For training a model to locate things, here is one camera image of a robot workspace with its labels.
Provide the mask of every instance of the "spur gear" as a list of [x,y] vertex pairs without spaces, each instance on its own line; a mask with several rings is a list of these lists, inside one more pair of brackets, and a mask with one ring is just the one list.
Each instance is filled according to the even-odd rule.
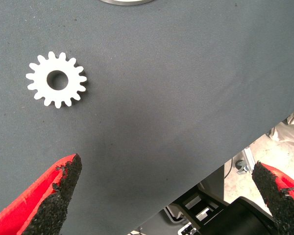
[[[39,55],[39,65],[30,63],[29,67],[34,70],[34,73],[26,74],[26,78],[33,80],[34,82],[28,85],[29,90],[37,90],[35,99],[45,98],[44,105],[49,106],[52,101],[56,108],[60,108],[62,101],[67,106],[71,106],[71,98],[80,100],[80,96],[77,92],[84,92],[86,88],[80,83],[85,82],[87,78],[79,75],[84,68],[82,66],[75,67],[76,59],[71,58],[69,61],[66,60],[65,53],[60,53],[59,58],[55,57],[55,54],[50,51],[48,59],[44,56]],[[54,90],[48,85],[47,77],[51,72],[60,71],[63,72],[68,78],[67,86],[62,90]]]

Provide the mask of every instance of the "black plastic part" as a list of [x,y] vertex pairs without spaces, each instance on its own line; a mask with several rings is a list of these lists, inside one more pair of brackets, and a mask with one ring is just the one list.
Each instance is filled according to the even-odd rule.
[[[198,196],[198,202],[190,206]],[[229,205],[195,186],[173,204],[180,208],[201,235],[278,235],[273,218],[243,197]],[[205,209],[209,209],[207,216],[200,220],[198,215]]]
[[209,223],[201,235],[277,235],[273,220],[264,216],[244,198],[236,199]]

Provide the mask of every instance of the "gray cloth surface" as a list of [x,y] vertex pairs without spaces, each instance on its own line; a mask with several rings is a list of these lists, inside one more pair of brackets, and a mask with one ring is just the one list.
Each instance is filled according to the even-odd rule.
[[[34,100],[66,52],[87,93]],[[0,1],[0,211],[52,163],[83,163],[64,235],[124,235],[294,111],[294,0]]]

